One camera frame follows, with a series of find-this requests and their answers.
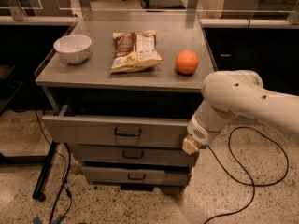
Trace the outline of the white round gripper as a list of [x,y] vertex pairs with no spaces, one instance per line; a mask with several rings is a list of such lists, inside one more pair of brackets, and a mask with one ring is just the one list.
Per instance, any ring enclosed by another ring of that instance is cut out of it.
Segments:
[[187,126],[187,137],[183,140],[182,150],[189,155],[197,152],[200,146],[210,144],[220,132],[213,132],[205,128],[195,116],[192,116]]

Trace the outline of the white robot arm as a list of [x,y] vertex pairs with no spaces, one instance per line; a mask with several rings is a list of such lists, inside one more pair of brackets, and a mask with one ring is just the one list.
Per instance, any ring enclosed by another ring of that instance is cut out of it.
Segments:
[[182,150],[191,155],[210,144],[237,117],[255,119],[299,140],[299,97],[266,90],[250,70],[218,71],[202,83],[203,101],[192,115]]

